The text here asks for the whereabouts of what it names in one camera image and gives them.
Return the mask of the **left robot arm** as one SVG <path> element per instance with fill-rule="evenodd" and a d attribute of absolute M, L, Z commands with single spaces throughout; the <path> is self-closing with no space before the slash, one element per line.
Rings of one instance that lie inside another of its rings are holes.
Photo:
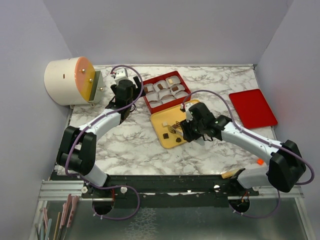
<path fill-rule="evenodd" d="M 129 80 L 127 76 L 118 79 L 111 86 L 114 97 L 103 112 L 90 122 L 80 126 L 68 126 L 63 133 L 56 163 L 66 171 L 74 171 L 79 177 L 93 184 L 97 196 L 106 197 L 111 190 L 110 176 L 96 164 L 98 140 L 108 131 L 122 124 L 131 113 L 135 102 L 145 96 L 138 76 Z"/>

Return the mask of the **clear and metal tongs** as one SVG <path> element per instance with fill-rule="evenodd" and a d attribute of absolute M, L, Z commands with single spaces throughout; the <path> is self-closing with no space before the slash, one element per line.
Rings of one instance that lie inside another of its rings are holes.
<path fill-rule="evenodd" d="M 184 139 L 184 133 L 183 133 L 183 130 L 180 126 L 180 123 L 178 121 L 175 122 L 175 124 L 173 125 L 168 125 L 167 126 L 167 130 L 173 134 L 173 135 L 176 135 L 176 138 L 181 138 L 181 140 Z M 200 145 L 200 146 L 204 146 L 205 145 L 205 141 L 203 139 L 196 139 L 196 140 L 193 140 L 193 142 L 195 142 L 196 144 Z"/>

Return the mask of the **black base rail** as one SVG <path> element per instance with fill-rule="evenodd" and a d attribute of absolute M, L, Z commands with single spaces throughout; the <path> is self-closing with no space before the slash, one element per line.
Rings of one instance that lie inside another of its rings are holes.
<path fill-rule="evenodd" d="M 54 176 L 52 181 L 77 181 L 66 176 Z M 179 208 L 179 207 L 228 207 L 228 200 L 249 197 L 235 179 L 222 179 L 220 175 L 113 175 L 108 182 L 115 186 L 114 191 L 97 189 L 86 186 L 89 193 L 97 197 L 112 197 L 111 201 L 93 201 L 95 206 L 118 209 L 134 209 L 137 205 L 142 208 Z M 142 193 L 181 193 L 205 192 L 200 196 L 147 196 Z"/>

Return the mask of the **yellow plastic tray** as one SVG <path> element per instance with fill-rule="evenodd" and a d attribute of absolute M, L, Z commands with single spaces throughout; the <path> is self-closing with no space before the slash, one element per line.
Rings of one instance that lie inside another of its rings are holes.
<path fill-rule="evenodd" d="M 181 122 L 186 119 L 186 113 L 180 110 L 180 105 L 176 105 L 165 110 L 156 112 L 151 115 L 150 121 L 153 126 L 153 129 L 158 137 L 158 140 L 163 148 L 171 149 L 186 143 L 186 140 L 182 140 L 181 142 L 177 143 L 176 138 L 177 136 L 170 133 L 167 127 L 162 126 L 162 122 L 167 122 L 168 125 L 173 125 L 176 122 Z M 163 134 L 168 133 L 169 138 L 164 139 Z"/>

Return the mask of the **red box lid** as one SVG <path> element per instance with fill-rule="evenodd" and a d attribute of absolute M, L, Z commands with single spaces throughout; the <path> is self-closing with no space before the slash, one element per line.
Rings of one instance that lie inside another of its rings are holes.
<path fill-rule="evenodd" d="M 257 129 L 278 124 L 260 89 L 230 93 L 229 99 L 245 128 Z"/>

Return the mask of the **grey green drawer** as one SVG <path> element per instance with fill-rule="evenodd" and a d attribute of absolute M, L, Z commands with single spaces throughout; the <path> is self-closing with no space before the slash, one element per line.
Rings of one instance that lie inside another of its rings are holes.
<path fill-rule="evenodd" d="M 94 78 L 90 79 L 89 82 L 92 84 L 92 89 L 89 97 L 89 103 L 95 105 L 100 102 L 104 92 L 104 81 L 101 71 L 96 71 Z"/>

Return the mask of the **white cylindrical container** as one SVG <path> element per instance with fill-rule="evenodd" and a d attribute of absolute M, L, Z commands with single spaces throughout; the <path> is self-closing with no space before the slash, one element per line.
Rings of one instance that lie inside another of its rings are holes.
<path fill-rule="evenodd" d="M 61 106 L 88 104 L 93 89 L 95 69 L 84 56 L 53 60 L 44 72 L 49 96 Z"/>

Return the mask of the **pink tool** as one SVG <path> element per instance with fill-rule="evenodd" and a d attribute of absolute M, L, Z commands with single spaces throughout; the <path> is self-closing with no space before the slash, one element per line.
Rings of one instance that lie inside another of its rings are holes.
<path fill-rule="evenodd" d="M 62 215 L 60 220 L 59 228 L 62 229 L 64 226 L 69 228 L 74 219 L 77 203 L 79 201 L 79 196 L 72 196 L 69 194 L 67 196 L 66 202 L 62 206 Z"/>

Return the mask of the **orange highlighter pen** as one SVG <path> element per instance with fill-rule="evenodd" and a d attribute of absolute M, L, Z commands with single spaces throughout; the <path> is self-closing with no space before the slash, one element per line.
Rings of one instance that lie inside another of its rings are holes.
<path fill-rule="evenodd" d="M 262 165 L 264 164 L 264 161 L 263 161 L 261 158 L 259 158 L 259 159 L 257 160 L 257 163 L 262 166 Z"/>

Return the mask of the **red chocolate box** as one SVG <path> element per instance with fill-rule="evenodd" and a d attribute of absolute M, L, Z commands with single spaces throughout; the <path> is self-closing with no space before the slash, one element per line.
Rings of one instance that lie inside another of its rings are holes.
<path fill-rule="evenodd" d="M 170 78 L 173 80 L 173 84 L 168 82 Z M 163 86 L 162 90 L 158 88 L 158 84 Z M 143 98 L 151 114 L 180 105 L 184 98 L 191 93 L 185 80 L 176 70 L 144 80 L 143 87 L 148 87 L 149 90 L 145 92 Z M 178 87 L 178 90 L 172 91 L 173 87 Z"/>

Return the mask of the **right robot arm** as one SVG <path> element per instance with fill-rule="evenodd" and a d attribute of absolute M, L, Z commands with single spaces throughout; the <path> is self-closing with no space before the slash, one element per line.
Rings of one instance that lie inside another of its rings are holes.
<path fill-rule="evenodd" d="M 183 139 L 192 142 L 208 137 L 234 144 L 262 159 L 266 166 L 238 170 L 230 182 L 229 189 L 240 196 L 253 187 L 272 186 L 288 193 L 306 171 L 296 143 L 280 142 L 263 137 L 250 130 L 236 126 L 227 116 L 215 117 L 203 102 L 187 103 L 180 107 L 185 119 L 179 124 Z"/>

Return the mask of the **aluminium frame rail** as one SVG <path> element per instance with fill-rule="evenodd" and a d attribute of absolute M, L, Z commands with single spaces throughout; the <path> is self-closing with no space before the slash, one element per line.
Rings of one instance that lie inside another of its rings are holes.
<path fill-rule="evenodd" d="M 255 188 L 255 190 L 248 190 L 248 193 L 246 195 L 249 196 L 250 199 L 256 199 L 256 198 L 263 198 L 263 199 L 271 199 L 276 198 L 278 196 L 277 190 L 270 186 L 264 186 L 264 187 L 258 187 Z M 81 180 L 48 180 L 48 181 L 42 181 L 40 192 L 38 195 L 38 201 L 64 201 L 67 199 L 68 195 L 71 196 L 78 196 L 83 201 L 103 201 L 103 202 L 110 202 L 112 197 L 99 197 L 92 193 L 89 193 L 89 189 L 87 189 L 86 186 L 84 186 L 83 182 Z M 164 196 L 170 196 L 170 197 L 176 197 L 176 196 L 200 196 L 204 195 L 205 192 L 196 192 L 187 190 L 186 192 L 169 192 L 169 193 L 155 193 L 155 192 L 147 192 L 147 193 L 141 193 L 142 198 L 146 197 L 164 197 Z M 301 187 L 297 186 L 294 187 L 290 192 L 288 193 L 280 193 L 281 199 L 284 198 L 305 198 L 305 195 L 303 193 L 303 190 Z"/>

